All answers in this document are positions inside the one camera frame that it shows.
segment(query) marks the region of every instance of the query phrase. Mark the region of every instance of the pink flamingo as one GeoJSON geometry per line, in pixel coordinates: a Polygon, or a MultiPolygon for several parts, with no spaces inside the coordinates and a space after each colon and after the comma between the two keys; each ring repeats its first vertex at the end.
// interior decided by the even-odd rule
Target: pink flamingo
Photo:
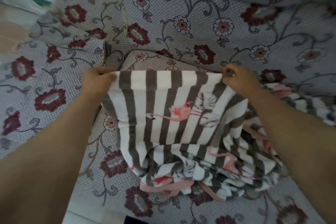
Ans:
{"type": "Polygon", "coordinates": [[[211,148],[212,147],[207,147],[207,153],[212,156],[212,157],[222,157],[222,156],[226,156],[229,157],[229,162],[226,163],[226,165],[223,166],[223,168],[227,171],[230,171],[236,175],[239,174],[238,169],[235,167],[235,162],[237,160],[237,157],[234,156],[233,154],[226,152],[226,153],[221,153],[221,154],[213,154],[211,153],[211,148]]]}
{"type": "Polygon", "coordinates": [[[161,117],[163,119],[167,119],[167,120],[171,120],[171,121],[187,120],[191,114],[192,115],[200,116],[201,112],[193,111],[193,112],[196,112],[196,113],[199,113],[199,114],[191,113],[191,107],[190,107],[191,103],[193,103],[193,101],[187,102],[187,103],[185,103],[183,106],[181,106],[179,108],[174,107],[174,106],[172,106],[171,108],[169,108],[170,113],[178,116],[178,118],[172,118],[172,117],[163,116],[163,115],[154,114],[154,113],[146,113],[146,116],[148,118],[152,119],[152,120],[155,119],[154,116],[157,116],[157,117],[161,117]]]}

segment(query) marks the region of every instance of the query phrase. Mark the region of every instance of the floral sofa cover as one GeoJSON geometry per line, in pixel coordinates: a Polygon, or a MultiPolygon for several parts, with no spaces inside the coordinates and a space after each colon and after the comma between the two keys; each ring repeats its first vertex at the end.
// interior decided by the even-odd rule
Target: floral sofa cover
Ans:
{"type": "MultiPolygon", "coordinates": [[[[3,67],[0,158],[74,100],[86,67],[219,72],[233,62],[263,82],[334,95],[335,11],[332,0],[55,0],[17,59],[3,67]]],[[[172,198],[143,192],[115,125],[102,109],[72,200],[149,223],[323,223],[286,175],[268,191],[225,203],[199,187],[172,198]]]]}

